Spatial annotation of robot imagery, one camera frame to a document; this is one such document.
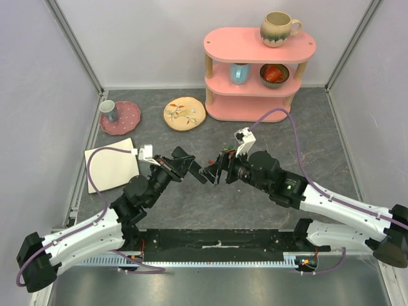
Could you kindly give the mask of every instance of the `white wall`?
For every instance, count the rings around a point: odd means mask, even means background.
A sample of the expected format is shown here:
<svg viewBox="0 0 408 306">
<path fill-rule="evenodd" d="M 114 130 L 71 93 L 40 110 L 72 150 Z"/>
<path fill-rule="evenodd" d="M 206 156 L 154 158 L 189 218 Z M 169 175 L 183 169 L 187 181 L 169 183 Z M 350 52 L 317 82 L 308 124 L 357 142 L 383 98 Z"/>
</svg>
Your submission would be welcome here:
<svg viewBox="0 0 408 306">
<path fill-rule="evenodd" d="M 332 91 L 363 199 L 385 207 L 408 206 L 407 9 L 383 1 Z"/>
<path fill-rule="evenodd" d="M 58 0 L 104 87 L 204 84 L 203 40 L 218 27 L 259 27 L 270 11 L 303 22 L 317 43 L 304 76 L 327 82 L 370 0 Z"/>
<path fill-rule="evenodd" d="M 98 94 L 42 0 L 0 10 L 0 304 L 28 305 L 17 252 L 61 226 Z"/>
</svg>

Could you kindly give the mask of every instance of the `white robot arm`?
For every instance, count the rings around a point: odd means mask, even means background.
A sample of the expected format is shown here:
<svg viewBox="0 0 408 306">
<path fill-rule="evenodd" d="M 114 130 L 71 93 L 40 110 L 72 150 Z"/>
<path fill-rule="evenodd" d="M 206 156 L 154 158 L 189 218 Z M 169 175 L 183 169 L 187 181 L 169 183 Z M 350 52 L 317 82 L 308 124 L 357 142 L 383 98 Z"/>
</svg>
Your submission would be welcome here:
<svg viewBox="0 0 408 306">
<path fill-rule="evenodd" d="M 300 219 L 293 232 L 297 244 L 373 251 L 377 259 L 387 264 L 407 267 L 408 208 L 395 205 L 389 210 L 333 193 L 305 177 L 282 170 L 278 160 L 266 151 L 248 157 L 255 142 L 249 129 L 237 131 L 235 137 L 239 148 L 222 151 L 217 161 L 206 168 L 200 167 L 194 156 L 180 147 L 173 151 L 173 159 L 152 157 L 151 146 L 140 149 L 139 160 L 151 164 L 149 179 L 132 178 L 121 197 L 84 222 L 43 238 L 37 233 L 25 238 L 17 261 L 23 267 L 21 275 L 28 292 L 46 287 L 57 275 L 93 255 L 120 249 L 135 240 L 139 234 L 136 224 L 146 216 L 145 209 L 152 208 L 167 185 L 171 181 L 181 182 L 187 172 L 202 184 L 209 181 L 217 185 L 221 172 L 226 171 L 227 184 L 241 180 L 267 193 L 280 206 L 321 214 L 343 223 Z M 91 226 L 82 229 L 84 224 Z"/>
</svg>

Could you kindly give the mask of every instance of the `shelf tier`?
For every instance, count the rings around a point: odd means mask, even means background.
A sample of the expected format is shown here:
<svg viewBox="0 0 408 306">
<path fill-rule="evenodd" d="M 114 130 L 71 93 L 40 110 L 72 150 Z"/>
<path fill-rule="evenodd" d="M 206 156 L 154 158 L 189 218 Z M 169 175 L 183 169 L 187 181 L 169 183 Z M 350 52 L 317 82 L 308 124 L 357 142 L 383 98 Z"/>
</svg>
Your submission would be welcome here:
<svg viewBox="0 0 408 306">
<path fill-rule="evenodd" d="M 212 78 L 205 78 L 208 88 L 221 95 L 228 96 L 256 96 L 256 97 L 288 97 L 295 94 L 301 84 L 301 80 L 295 80 L 295 69 L 287 66 L 289 69 L 289 78 L 278 88 L 268 88 L 263 85 L 259 71 L 262 64 L 251 64 L 251 70 L 248 81 L 242 85 L 235 85 L 230 80 L 230 64 L 220 62 L 215 64 L 212 70 Z"/>
<path fill-rule="evenodd" d="M 282 46 L 271 48 L 262 42 L 258 27 L 222 27 L 205 37 L 204 48 L 209 57 L 219 62 L 298 64 L 312 57 L 316 42 L 301 31 Z"/>
<path fill-rule="evenodd" d="M 208 114 L 217 120 L 255 122 L 267 111 L 284 108 L 288 112 L 290 106 L 284 106 L 285 98 L 264 98 L 244 96 L 221 96 L 212 94 L 213 103 L 205 103 Z M 278 122 L 286 118 L 283 112 L 271 113 L 262 122 Z"/>
</svg>

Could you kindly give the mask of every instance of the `polka dot plate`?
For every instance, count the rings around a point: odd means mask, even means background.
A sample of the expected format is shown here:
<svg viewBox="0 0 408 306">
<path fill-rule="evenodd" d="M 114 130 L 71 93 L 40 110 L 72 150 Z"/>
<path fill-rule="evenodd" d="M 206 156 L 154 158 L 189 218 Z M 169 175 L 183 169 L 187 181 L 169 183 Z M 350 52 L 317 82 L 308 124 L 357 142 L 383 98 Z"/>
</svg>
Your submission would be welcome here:
<svg viewBox="0 0 408 306">
<path fill-rule="evenodd" d="M 141 111 L 138 106 L 130 101 L 119 101 L 115 103 L 119 119 L 110 122 L 103 114 L 99 119 L 102 131 L 110 135 L 124 135 L 132 131 L 140 122 Z"/>
</svg>

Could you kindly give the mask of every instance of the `metal frame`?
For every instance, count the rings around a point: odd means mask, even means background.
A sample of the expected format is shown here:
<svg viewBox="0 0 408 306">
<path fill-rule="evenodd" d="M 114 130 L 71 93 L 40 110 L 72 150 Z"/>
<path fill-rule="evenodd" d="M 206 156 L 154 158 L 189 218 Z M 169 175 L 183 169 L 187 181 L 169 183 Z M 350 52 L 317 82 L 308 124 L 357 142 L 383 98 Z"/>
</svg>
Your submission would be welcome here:
<svg viewBox="0 0 408 306">
<path fill-rule="evenodd" d="M 341 71 L 344 68 L 344 65 L 346 65 L 346 62 L 348 61 L 354 49 L 356 48 L 356 45 L 361 39 L 362 34 L 365 32 L 365 29 L 367 28 L 368 24 L 372 20 L 374 14 L 376 13 L 378 7 L 381 5 L 382 2 L 383 0 L 372 0 L 371 3 L 368 5 L 368 8 L 364 13 L 363 18 L 360 20 L 360 23 L 358 24 L 356 30 L 351 36 L 351 39 L 347 44 L 346 49 L 344 50 L 342 56 L 340 57 L 340 60 L 338 61 L 337 65 L 335 66 L 333 73 L 330 75 L 330 78 L 325 86 L 326 91 L 330 91 L 330 89 L 333 87 L 333 84 L 339 77 Z"/>
<path fill-rule="evenodd" d="M 61 28 L 62 32 L 64 33 L 68 43 L 71 45 L 72 50 L 74 51 L 76 57 L 80 61 L 82 67 L 84 67 L 85 72 L 88 74 L 93 86 L 95 87 L 96 91 L 100 94 L 103 93 L 104 89 L 98 80 L 94 70 L 92 69 L 91 64 L 87 57 L 85 56 L 84 51 L 82 50 L 77 38 L 74 35 L 71 27 L 67 19 L 65 18 L 64 13 L 61 10 L 57 0 L 45 0 L 47 6 L 50 8 L 51 13 L 54 15 L 55 21 L 58 23 L 59 27 Z"/>
<path fill-rule="evenodd" d="M 331 74 L 325 86 L 330 108 L 332 110 L 331 112 L 335 119 L 337 131 L 339 132 L 340 141 L 342 143 L 344 153 L 346 155 L 346 159 L 349 165 L 353 184 L 356 189 L 358 199 L 360 201 L 364 200 L 364 195 L 361 193 L 361 189 L 359 187 L 360 184 L 356 176 L 353 159 L 351 158 L 350 151 L 347 145 L 347 140 L 344 137 L 344 134 L 342 132 L 342 126 L 337 117 L 335 104 L 333 103 L 333 97 L 331 95 L 332 94 L 331 89 L 333 88 L 333 85 L 335 84 L 336 80 L 341 74 L 344 66 L 347 64 L 347 61 L 349 60 L 351 54 L 354 52 L 359 41 L 361 40 L 361 37 L 363 36 L 365 29 L 368 27 L 370 21 L 373 19 L 375 13 L 377 12 L 382 2 L 383 0 L 372 0 L 371 1 L 366 12 L 364 13 L 363 18 L 360 20 L 360 23 L 358 24 L 357 29 L 355 30 L 353 36 L 351 37 L 350 42 L 348 43 L 346 49 L 344 50 L 339 62 L 337 63 L 335 69 L 333 70 L 333 73 Z M 397 277 L 395 273 L 395 268 L 389 265 L 385 265 L 384 263 L 379 263 L 379 266 L 380 266 L 381 275 L 384 280 L 384 284 L 386 286 L 386 290 L 388 292 L 388 296 L 390 298 L 391 304 L 395 306 L 408 305 L 408 297 L 406 296 L 405 291 L 404 291 L 404 282 L 402 279 L 400 279 L 400 277 Z"/>
<path fill-rule="evenodd" d="M 283 261 L 144 261 L 145 265 L 154 265 L 161 267 L 175 266 L 179 268 L 298 268 L 295 264 L 296 254 L 283 254 Z M 76 266 L 137 266 L 135 263 L 128 262 L 122 256 L 113 253 L 98 254 L 76 264 Z"/>
<path fill-rule="evenodd" d="M 95 146 L 96 137 L 99 131 L 99 105 L 102 101 L 106 100 L 108 97 L 108 91 L 105 91 L 95 107 L 94 118 L 92 120 L 91 129 L 89 131 L 87 143 L 85 145 L 85 150 L 93 149 Z M 72 189 L 71 193 L 71 200 L 69 202 L 68 209 L 66 211 L 66 219 L 64 224 L 62 224 L 63 228 L 68 224 L 74 225 L 77 222 L 77 214 L 79 209 L 80 200 L 82 197 L 82 191 L 84 190 L 84 185 L 86 181 L 86 168 L 85 168 L 85 156 L 82 158 L 80 168 L 78 171 L 78 176 L 75 180 L 74 188 Z"/>
</svg>

